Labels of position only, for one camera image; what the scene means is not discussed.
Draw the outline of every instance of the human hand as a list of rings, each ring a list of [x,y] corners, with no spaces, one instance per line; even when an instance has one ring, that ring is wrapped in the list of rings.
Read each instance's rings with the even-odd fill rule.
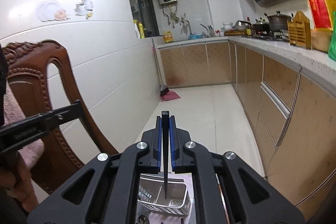
[[[19,176],[18,180],[13,172],[0,168],[0,186],[10,189],[14,197],[22,203],[22,207],[27,212],[31,212],[38,202],[32,186],[30,171],[20,153],[16,173]]]

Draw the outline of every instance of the tiled floor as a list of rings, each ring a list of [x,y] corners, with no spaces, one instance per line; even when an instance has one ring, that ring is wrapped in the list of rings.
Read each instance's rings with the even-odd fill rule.
[[[176,126],[189,131],[193,141],[219,154],[233,151],[264,176],[253,132],[232,85],[172,90],[181,99],[160,102],[143,131],[154,128],[156,116],[168,110],[175,116]]]

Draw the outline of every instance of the carved wood ornament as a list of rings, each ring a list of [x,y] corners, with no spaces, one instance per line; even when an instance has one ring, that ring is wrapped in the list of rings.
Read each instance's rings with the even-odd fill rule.
[[[47,66],[57,66],[63,88],[70,103],[80,99],[85,116],[80,119],[85,130],[101,152],[109,155],[118,151],[105,138],[91,117],[79,93],[67,50],[58,42],[11,42],[2,48],[9,65],[8,83],[24,114],[32,116],[52,110],[48,91]],[[45,151],[32,168],[33,180],[47,193],[52,193],[83,163],[69,147],[59,129],[42,138]]]

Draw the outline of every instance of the gray storage basket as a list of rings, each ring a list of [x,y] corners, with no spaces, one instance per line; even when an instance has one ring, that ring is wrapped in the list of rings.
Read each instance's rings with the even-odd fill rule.
[[[183,179],[168,179],[165,199],[163,177],[141,175],[138,202],[155,213],[188,215],[191,209],[189,193]]]

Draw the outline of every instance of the metal cap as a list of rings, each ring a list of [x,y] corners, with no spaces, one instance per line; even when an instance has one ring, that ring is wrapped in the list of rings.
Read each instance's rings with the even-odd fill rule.
[[[236,158],[236,154],[233,152],[226,152],[225,158],[227,158],[228,160],[234,160]]]
[[[145,142],[138,142],[138,143],[136,144],[136,146],[137,146],[137,148],[139,148],[139,149],[145,149],[145,148],[147,147],[147,143],[145,143]]]
[[[100,153],[98,156],[97,156],[97,159],[100,160],[100,161],[105,161],[107,160],[109,157],[109,155],[107,155],[106,153]]]
[[[193,142],[193,141],[188,141],[188,142],[185,143],[185,146],[187,148],[194,148],[196,146],[196,143]]]

